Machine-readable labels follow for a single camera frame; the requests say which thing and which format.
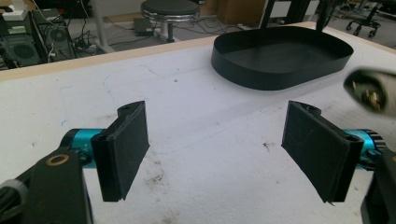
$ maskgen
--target black cable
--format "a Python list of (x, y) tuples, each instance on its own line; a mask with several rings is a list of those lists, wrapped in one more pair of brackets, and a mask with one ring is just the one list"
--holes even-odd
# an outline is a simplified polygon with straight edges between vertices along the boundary
[(121, 29), (123, 29), (123, 30), (134, 30), (134, 28), (125, 28), (125, 27), (122, 27), (122, 26), (120, 26), (120, 25), (117, 25), (117, 24), (114, 23), (109, 17), (106, 17), (106, 19), (107, 19), (111, 24), (113, 24), (113, 25), (115, 25), (115, 26), (117, 26), (117, 27), (119, 27), (119, 28), (121, 28)]
[(133, 44), (135, 42), (142, 41), (142, 40), (148, 39), (150, 37), (152, 37), (152, 36), (146, 36), (146, 37), (143, 37), (143, 38), (140, 38), (140, 39), (136, 39), (136, 40), (117, 42), (117, 43), (114, 43), (114, 44), (110, 44), (109, 46)]
[[(174, 27), (178, 28), (178, 29), (183, 29), (183, 30), (195, 32), (197, 34), (209, 34), (209, 35), (223, 35), (223, 34), (226, 34), (227, 30), (230, 29), (230, 28), (237, 28), (239, 30), (243, 30), (239, 26), (226, 26), (226, 27), (223, 27), (221, 24), (215, 24), (213, 26), (209, 26), (207, 24), (208, 21), (215, 22), (217, 20), (216, 19), (212, 19), (212, 18), (201, 18), (201, 19), (199, 19), (197, 21), (181, 22), (181, 23), (175, 25)], [(208, 31), (208, 30), (206, 30), (206, 28), (200, 22), (203, 22), (204, 25), (206, 26), (206, 28), (213, 29), (213, 28), (219, 27), (219, 29), (215, 30), (215, 31)], [(184, 24), (188, 24), (189, 27), (180, 26), (180, 24), (183, 24), (183, 23)], [(199, 26), (203, 31), (201, 32), (201, 31), (192, 30), (192, 28), (194, 28), (195, 25)]]

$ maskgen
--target white table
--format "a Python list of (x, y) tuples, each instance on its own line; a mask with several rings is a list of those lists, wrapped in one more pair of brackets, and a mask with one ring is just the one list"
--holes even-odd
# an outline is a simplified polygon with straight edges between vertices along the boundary
[(119, 106), (145, 100), (150, 148), (127, 200), (103, 203), (96, 171), (84, 172), (96, 223), (361, 223), (372, 173), (355, 172), (345, 203), (323, 203), (280, 145), (287, 105), (314, 105), (339, 128), (375, 130), (395, 149), (396, 120), (363, 110), (342, 83), (361, 66), (395, 72), (396, 54), (325, 32), (355, 50), (345, 69), (283, 91), (219, 76), (213, 37), (1, 72), (0, 182), (68, 130), (106, 128)]

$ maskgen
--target black tray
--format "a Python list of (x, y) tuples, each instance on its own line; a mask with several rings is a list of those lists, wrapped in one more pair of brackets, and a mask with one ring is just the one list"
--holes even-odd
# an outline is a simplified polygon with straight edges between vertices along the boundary
[(212, 66), (238, 85), (276, 91), (340, 71), (352, 53), (332, 35), (282, 26), (218, 36)]

